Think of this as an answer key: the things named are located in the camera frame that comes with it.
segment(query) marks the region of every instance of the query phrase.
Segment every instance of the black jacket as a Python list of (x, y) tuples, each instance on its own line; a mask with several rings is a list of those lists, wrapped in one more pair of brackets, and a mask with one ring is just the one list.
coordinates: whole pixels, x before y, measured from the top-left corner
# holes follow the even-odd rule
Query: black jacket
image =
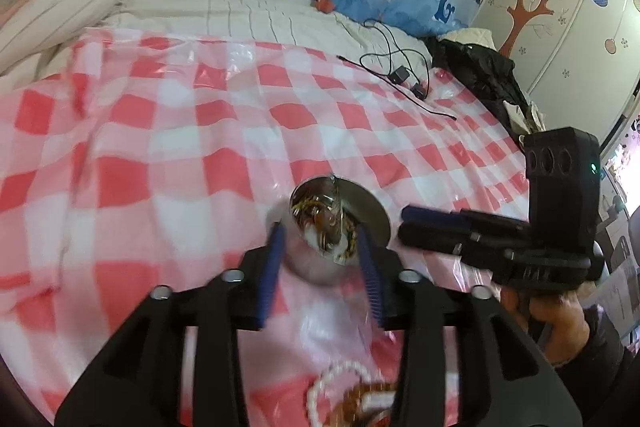
[(585, 427), (640, 425), (640, 357), (620, 344), (602, 308), (585, 310), (590, 337), (580, 355), (557, 369)]
[(469, 89), (507, 130), (516, 145), (518, 134), (511, 128), (507, 110), (502, 102), (517, 105), (527, 114), (529, 103), (513, 76), (514, 62), (478, 44), (439, 41), (436, 37), (423, 39), (433, 59), (432, 66), (450, 71)]

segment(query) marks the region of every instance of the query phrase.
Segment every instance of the metal bowl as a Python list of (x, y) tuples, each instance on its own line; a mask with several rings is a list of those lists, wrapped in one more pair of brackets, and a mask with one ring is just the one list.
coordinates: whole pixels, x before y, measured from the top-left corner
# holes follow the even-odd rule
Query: metal bowl
[[(293, 205), (309, 192), (322, 190), (327, 180), (328, 176), (318, 176), (296, 187), (289, 198), (283, 219), (287, 232), (287, 266), (303, 279), (318, 285), (339, 284), (358, 271), (357, 256), (351, 258), (347, 264), (339, 264), (331, 257), (323, 256), (317, 248), (308, 243), (293, 216)], [(382, 204), (371, 192), (357, 183), (337, 178), (337, 184), (344, 211), (353, 217), (357, 225), (366, 224), (372, 240), (380, 247), (386, 247), (391, 239), (391, 222)]]

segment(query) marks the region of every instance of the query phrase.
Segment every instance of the pink checkered tablecloth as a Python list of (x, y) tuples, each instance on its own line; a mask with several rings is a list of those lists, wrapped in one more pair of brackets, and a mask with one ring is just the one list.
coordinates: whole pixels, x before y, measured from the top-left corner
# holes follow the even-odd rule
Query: pink checkered tablecloth
[[(52, 420), (149, 289), (235, 266), (310, 176), (367, 187), (394, 229), (408, 203), (526, 217), (524, 157), (497, 120), (442, 70), (428, 105), (458, 120), (314, 50), (88, 30), (65, 73), (0, 99), (0, 353), (18, 383)], [(392, 247), (466, 289), (452, 258)], [(361, 282), (319, 288), (283, 269), (266, 329), (240, 347), (252, 425), (303, 427), (332, 362), (393, 379), (400, 346)]]

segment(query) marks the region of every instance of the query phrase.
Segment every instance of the tree decal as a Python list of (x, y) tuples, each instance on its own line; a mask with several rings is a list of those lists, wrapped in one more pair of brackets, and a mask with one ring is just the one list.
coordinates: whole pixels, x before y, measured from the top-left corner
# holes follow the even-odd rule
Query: tree decal
[[(505, 5), (508, 4), (508, 6), (504, 6), (497, 0), (487, 0), (488, 6), (505, 10), (511, 16), (511, 19), (513, 19), (511, 32), (500, 48), (500, 53), (502, 55), (505, 57), (511, 56), (518, 36), (527, 27), (533, 29), (539, 39), (542, 39), (545, 36), (553, 36), (554, 27), (559, 30), (564, 30), (566, 28), (569, 23), (568, 13), (570, 12), (570, 8), (560, 7), (559, 13), (556, 13), (558, 10), (554, 11), (547, 6), (551, 1), (553, 0), (504, 0), (502, 2)], [(548, 17), (542, 18), (543, 15), (554, 14), (557, 15), (557, 24), (556, 20)], [(517, 51), (519, 51), (521, 55), (526, 53), (524, 48), (520, 48)]]
[(509, 13), (513, 18), (513, 28), (511, 29), (511, 33), (507, 37), (507, 40), (504, 41), (504, 44), (500, 48), (501, 55), (504, 55), (505, 57), (511, 56), (511, 51), (513, 50), (513, 45), (515, 44), (518, 35), (530, 20), (538, 15), (554, 14), (553, 10), (546, 7), (546, 3), (548, 2), (549, 0), (540, 0), (536, 9), (532, 11), (529, 11), (524, 7), (524, 0), (517, 0), (515, 8), (512, 8), (511, 6), (507, 8), (507, 13)]

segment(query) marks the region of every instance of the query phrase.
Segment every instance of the black cable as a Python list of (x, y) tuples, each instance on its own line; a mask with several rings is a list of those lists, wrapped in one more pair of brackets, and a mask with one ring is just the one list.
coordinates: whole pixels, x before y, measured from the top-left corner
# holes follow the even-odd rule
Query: black cable
[[(367, 26), (367, 23), (368, 23), (368, 22), (373, 22), (373, 24), (372, 24), (372, 25)], [(396, 46), (397, 51), (394, 51), (393, 53), (391, 52), (391, 45), (389, 44), (389, 40), (386, 38), (386, 34), (385, 34), (385, 33), (384, 33), (380, 28), (378, 28), (377, 24), (382, 24), (382, 25), (383, 25), (383, 27), (385, 28), (385, 30), (389, 32), (389, 35), (391, 35), (391, 39), (392, 39), (392, 41), (394, 42), (394, 45)], [(402, 56), (404, 57), (404, 60), (406, 60), (406, 63), (407, 63), (407, 65), (408, 65), (408, 69), (409, 69), (409, 71), (410, 71), (410, 72), (412, 73), (412, 75), (415, 77), (415, 80), (417, 80), (418, 82), (420, 82), (420, 83), (421, 83), (420, 78), (418, 77), (418, 75), (417, 75), (417, 74), (415, 74), (414, 68), (413, 68), (413, 67), (412, 67), (412, 65), (411, 65), (411, 61), (409, 60), (409, 57), (407, 57), (407, 56), (406, 56), (406, 53), (405, 53), (405, 52), (413, 52), (413, 53), (416, 53), (416, 54), (420, 55), (420, 57), (422, 57), (422, 60), (424, 61), (424, 67), (425, 67), (425, 69), (427, 70), (427, 87), (426, 87), (426, 92), (427, 92), (427, 96), (429, 96), (429, 90), (430, 90), (430, 87), (431, 87), (431, 75), (430, 75), (430, 73), (429, 73), (429, 61), (427, 60), (427, 57), (425, 57), (425, 56), (424, 56), (424, 54), (423, 54), (422, 52), (418, 51), (418, 50), (414, 50), (414, 49), (412, 49), (412, 48), (401, 48), (401, 47), (398, 45), (398, 42), (396, 41), (396, 37), (394, 36), (394, 33), (391, 31), (391, 28), (390, 28), (387, 24), (383, 23), (382, 21), (378, 21), (378, 20), (375, 20), (375, 19), (366, 19), (366, 20), (362, 23), (362, 25), (363, 25), (365, 28), (375, 28), (375, 29), (376, 29), (377, 31), (379, 31), (379, 32), (380, 32), (380, 34), (384, 37), (385, 42), (386, 42), (386, 47), (387, 47), (387, 48), (388, 48), (388, 50), (389, 50), (389, 73), (388, 73), (388, 74), (393, 73), (393, 71), (391, 71), (391, 70), (393, 69), (393, 62), (391, 61), (391, 55), (393, 55), (393, 54), (395, 54), (395, 53), (401, 53), (401, 54), (402, 54)], [(386, 57), (386, 56), (387, 56), (387, 54), (375, 54), (375, 53), (373, 53), (373, 54), (372, 54), (372, 53), (368, 53), (368, 54), (366, 54), (366, 55), (363, 55), (363, 56), (362, 56), (362, 58), (364, 58), (364, 57), (369, 57), (369, 56)]]
[(453, 121), (457, 121), (458, 118), (456, 118), (455, 116), (453, 116), (452, 114), (447, 114), (445, 112), (437, 112), (437, 111), (432, 111), (431, 109), (427, 109), (426, 107), (424, 107), (421, 103), (416, 102), (412, 97), (410, 97), (407, 93), (405, 93), (402, 89), (400, 89), (398, 86), (396, 86), (396, 84), (394, 84), (393, 82), (391, 82), (384, 74), (378, 73), (377, 71), (373, 71), (370, 70), (369, 68), (367, 68), (365, 65), (363, 64), (357, 64), (356, 62), (353, 62), (352, 60), (349, 60), (348, 58), (342, 57), (341, 55), (337, 55), (337, 57), (340, 60), (343, 60), (345, 62), (348, 62), (350, 64), (353, 64), (354, 66), (360, 67), (363, 70), (367, 71), (367, 73), (371, 73), (374, 76), (378, 77), (380, 80), (383, 80), (384, 82), (386, 82), (389, 86), (393, 87), (397, 92), (399, 92), (400, 94), (402, 94), (407, 100), (409, 100), (409, 102), (415, 103), (415, 105), (417, 105), (418, 107), (420, 107), (421, 109), (425, 110), (426, 112), (430, 113), (430, 114), (436, 114), (438, 116), (446, 116), (447, 118), (450, 118)]

